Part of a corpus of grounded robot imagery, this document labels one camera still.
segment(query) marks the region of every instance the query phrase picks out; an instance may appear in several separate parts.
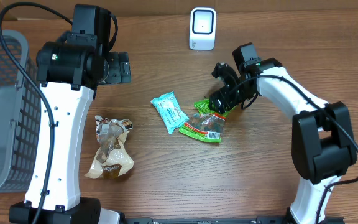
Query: teal snack package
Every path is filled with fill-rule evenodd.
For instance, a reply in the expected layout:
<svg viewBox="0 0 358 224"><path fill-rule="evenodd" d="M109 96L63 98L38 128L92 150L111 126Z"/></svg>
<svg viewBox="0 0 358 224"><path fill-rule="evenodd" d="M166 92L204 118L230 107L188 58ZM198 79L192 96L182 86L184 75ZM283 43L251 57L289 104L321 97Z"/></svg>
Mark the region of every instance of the teal snack package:
<svg viewBox="0 0 358 224"><path fill-rule="evenodd" d="M189 117L187 117L187 115L180 109L173 91L152 99L151 103L160 113L160 116L167 127L168 134L172 134L175 128L179 128L189 120Z"/></svg>

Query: plastic packaging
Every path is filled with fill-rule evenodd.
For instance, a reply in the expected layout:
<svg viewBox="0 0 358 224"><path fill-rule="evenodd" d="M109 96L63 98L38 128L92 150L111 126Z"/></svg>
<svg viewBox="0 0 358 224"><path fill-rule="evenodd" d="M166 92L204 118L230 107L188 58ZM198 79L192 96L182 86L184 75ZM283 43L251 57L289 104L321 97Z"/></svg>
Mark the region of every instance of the plastic packaging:
<svg viewBox="0 0 358 224"><path fill-rule="evenodd" d="M194 114L190 120L179 129L179 132L200 141L219 143L222 141L221 135L224 122L230 111L224 114L218 114L210 110L208 104L209 99L194 103L195 108L198 109L198 113Z"/></svg>
<svg viewBox="0 0 358 224"><path fill-rule="evenodd" d="M85 177L113 179L128 172L134 166L134 161L125 151L124 143L132 122L128 119L108 120L101 116L96 119L96 139L100 148L93 159L91 169Z"/></svg>
<svg viewBox="0 0 358 224"><path fill-rule="evenodd" d="M152 99L151 103L160 113L169 134L189 120L189 117L180 109L173 91Z"/></svg>

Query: white device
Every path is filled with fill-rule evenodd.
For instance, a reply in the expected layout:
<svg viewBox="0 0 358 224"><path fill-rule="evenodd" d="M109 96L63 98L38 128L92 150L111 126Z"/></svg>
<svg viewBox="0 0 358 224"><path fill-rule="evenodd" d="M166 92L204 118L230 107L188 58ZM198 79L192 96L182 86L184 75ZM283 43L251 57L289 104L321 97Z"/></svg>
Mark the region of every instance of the white device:
<svg viewBox="0 0 358 224"><path fill-rule="evenodd" d="M216 12L213 8L197 7L190 14L189 47L212 50L215 46Z"/></svg>

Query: basket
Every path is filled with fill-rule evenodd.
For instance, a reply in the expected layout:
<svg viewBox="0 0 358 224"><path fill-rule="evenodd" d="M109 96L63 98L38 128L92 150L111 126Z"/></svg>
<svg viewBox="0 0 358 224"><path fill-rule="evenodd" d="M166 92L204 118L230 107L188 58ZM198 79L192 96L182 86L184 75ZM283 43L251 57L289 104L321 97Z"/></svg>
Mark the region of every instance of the basket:
<svg viewBox="0 0 358 224"><path fill-rule="evenodd" d="M4 30L15 58L35 80L25 37ZM0 44L0 192L26 191L35 165L40 128L40 97L18 72Z"/></svg>

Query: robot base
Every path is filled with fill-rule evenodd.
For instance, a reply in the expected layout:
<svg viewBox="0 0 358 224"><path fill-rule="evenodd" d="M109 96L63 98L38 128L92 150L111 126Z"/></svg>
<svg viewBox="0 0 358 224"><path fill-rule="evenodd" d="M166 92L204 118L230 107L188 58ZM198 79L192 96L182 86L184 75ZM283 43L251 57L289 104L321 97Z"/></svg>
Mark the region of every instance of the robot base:
<svg viewBox="0 0 358 224"><path fill-rule="evenodd" d="M296 224L287 208L285 216L259 216L257 218L199 218L199 219L151 219L127 218L126 224ZM343 217L326 217L321 224L345 224Z"/></svg>
<svg viewBox="0 0 358 224"><path fill-rule="evenodd" d="M65 211L63 205L57 205L54 211L42 210L38 223L42 224L74 224L87 223L98 224L100 217L100 201L95 198L80 198L80 203L74 208ZM19 202L9 209L9 221L11 223L32 223L36 208L31 203Z"/></svg>

